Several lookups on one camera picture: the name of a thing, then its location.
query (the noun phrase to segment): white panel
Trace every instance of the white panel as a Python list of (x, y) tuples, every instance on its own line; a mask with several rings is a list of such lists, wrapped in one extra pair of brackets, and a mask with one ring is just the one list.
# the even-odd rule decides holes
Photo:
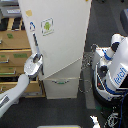
[[(35, 24), (39, 49), (43, 54), (44, 76), (60, 71), (82, 57), (91, 0), (19, 0), (32, 52), (36, 52), (30, 22)], [(41, 22), (53, 19), (54, 32), (43, 36)]]

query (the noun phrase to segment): floor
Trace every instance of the floor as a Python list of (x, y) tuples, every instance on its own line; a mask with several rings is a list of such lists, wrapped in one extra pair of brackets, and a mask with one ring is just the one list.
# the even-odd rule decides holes
[[(110, 46), (111, 36), (120, 33), (126, 36), (120, 23), (120, 12), (128, 8), (128, 1), (120, 0), (93, 0), (91, 16), (86, 37), (85, 52), (91, 52), (91, 45), (101, 47)], [(1, 128), (36, 128), (41, 125), (79, 125), (83, 128), (92, 128), (91, 115), (98, 117), (101, 128), (105, 119), (101, 115), (97, 101), (90, 89), (90, 67), (81, 72), (80, 89), (77, 99), (47, 100), (46, 98), (21, 98), (19, 104), (12, 105), (0, 119)]]

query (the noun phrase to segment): freezer drawer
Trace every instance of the freezer drawer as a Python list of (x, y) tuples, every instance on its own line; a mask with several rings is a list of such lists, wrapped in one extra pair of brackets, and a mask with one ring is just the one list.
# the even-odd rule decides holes
[(24, 50), (1, 50), (0, 51), (0, 67), (1, 66), (24, 66), (27, 58), (31, 55), (30, 49)]
[(44, 79), (48, 99), (77, 98), (82, 58)]
[(44, 80), (47, 99), (77, 98), (79, 80)]

